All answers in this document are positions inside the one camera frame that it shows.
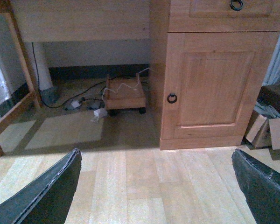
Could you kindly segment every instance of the cardboard box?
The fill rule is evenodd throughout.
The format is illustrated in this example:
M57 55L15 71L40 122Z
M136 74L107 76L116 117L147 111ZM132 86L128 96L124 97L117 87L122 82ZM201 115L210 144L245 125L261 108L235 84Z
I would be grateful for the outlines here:
M245 137L255 148L280 149L280 118L268 119L253 111Z
M272 105L280 113L280 85L262 86L257 101Z

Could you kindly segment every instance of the white curtain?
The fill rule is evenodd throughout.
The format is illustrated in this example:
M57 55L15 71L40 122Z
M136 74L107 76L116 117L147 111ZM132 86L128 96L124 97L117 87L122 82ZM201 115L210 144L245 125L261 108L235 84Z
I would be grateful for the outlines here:
M272 85L280 78L280 36L275 48L270 65L266 72L266 77L262 85Z

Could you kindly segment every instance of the metal ring handle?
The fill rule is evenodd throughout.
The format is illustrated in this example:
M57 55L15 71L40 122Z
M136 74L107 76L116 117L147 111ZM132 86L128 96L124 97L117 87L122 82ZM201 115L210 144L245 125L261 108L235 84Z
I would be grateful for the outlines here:
M174 104L174 103L177 101L177 96L176 96L174 93L170 93L170 94L167 96L167 101L168 101L168 103L170 103L170 104Z
M235 7L233 5L234 2L238 2L240 4L240 7ZM244 3L242 2L242 0L231 0L230 1L230 8L236 12L241 11L244 7Z

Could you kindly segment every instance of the desk drawer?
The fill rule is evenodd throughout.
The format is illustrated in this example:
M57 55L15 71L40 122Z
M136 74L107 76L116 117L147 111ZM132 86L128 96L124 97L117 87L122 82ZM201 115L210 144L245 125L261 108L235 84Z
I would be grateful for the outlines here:
M279 31L280 0L171 0L169 32Z

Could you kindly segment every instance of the caster wheel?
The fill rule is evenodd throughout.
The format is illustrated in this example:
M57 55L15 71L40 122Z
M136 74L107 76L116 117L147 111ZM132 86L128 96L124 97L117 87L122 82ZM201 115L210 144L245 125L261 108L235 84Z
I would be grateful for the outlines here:
M139 113L140 113L140 114L146 113L146 108L145 108L145 107L139 108Z
M108 114L113 117L113 116L116 116L118 114L118 112L116 110L109 110L108 111Z

